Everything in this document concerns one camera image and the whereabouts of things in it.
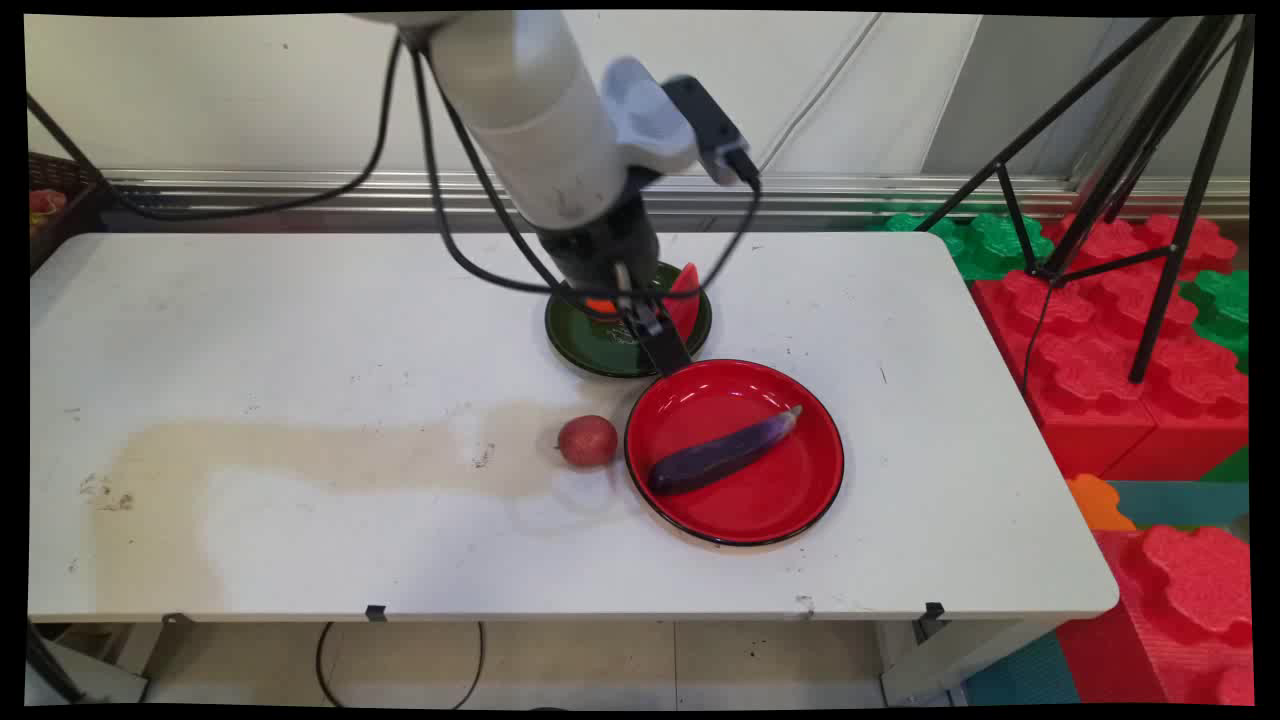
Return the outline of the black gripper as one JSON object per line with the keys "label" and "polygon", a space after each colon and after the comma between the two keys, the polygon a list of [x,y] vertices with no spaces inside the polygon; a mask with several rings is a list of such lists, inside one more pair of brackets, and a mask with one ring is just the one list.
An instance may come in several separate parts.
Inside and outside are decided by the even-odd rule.
{"label": "black gripper", "polygon": [[675,322],[654,295],[659,241],[639,192],[626,193],[584,224],[539,227],[538,240],[562,274],[552,293],[585,300],[589,290],[602,290],[659,375],[692,364]]}

